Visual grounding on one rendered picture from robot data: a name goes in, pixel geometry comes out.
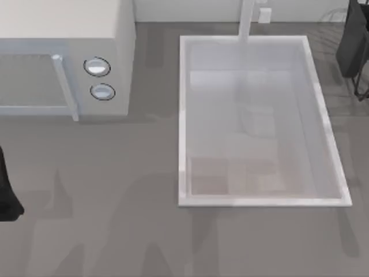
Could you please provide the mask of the large microwave knob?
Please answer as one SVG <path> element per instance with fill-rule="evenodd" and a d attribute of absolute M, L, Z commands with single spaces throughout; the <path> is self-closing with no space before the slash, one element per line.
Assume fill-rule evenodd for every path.
<path fill-rule="evenodd" d="M 93 77 L 104 77 L 111 71 L 111 65 L 101 57 L 86 59 L 83 63 L 84 70 Z"/>

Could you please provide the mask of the tall white tap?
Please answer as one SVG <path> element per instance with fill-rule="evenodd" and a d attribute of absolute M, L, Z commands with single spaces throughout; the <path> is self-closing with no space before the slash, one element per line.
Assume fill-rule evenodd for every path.
<path fill-rule="evenodd" d="M 255 0 L 242 0 L 238 32 L 238 39 L 242 44 L 246 44 L 248 41 L 254 3 Z"/>

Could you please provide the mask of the pale microwave oven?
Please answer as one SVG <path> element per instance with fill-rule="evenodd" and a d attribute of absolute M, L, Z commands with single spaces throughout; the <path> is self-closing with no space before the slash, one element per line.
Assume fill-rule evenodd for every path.
<path fill-rule="evenodd" d="M 133 0 L 0 0 L 0 116 L 71 116 L 51 56 L 63 56 L 79 121 L 125 117 L 135 52 Z M 111 71 L 93 77 L 86 59 L 101 57 Z M 90 87 L 116 92 L 99 101 Z"/>

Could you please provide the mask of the small microwave knob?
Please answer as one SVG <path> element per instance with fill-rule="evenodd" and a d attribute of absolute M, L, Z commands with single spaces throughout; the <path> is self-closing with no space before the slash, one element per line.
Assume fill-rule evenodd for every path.
<path fill-rule="evenodd" d="M 89 91 L 90 94 L 99 101 L 109 101 L 116 95 L 114 88 L 105 83 L 93 85 L 90 87 Z"/>

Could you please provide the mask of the white wall socket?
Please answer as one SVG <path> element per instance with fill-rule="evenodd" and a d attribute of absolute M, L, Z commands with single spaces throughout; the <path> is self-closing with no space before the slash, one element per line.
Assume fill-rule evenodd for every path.
<path fill-rule="evenodd" d="M 271 22 L 272 9 L 271 8 L 260 8 L 258 23 L 268 24 Z"/>

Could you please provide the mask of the white sink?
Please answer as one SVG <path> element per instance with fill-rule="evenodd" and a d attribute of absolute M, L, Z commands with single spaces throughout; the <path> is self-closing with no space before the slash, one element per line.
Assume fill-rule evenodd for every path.
<path fill-rule="evenodd" d="M 350 207 L 304 35 L 184 35 L 179 42 L 181 207 Z"/>

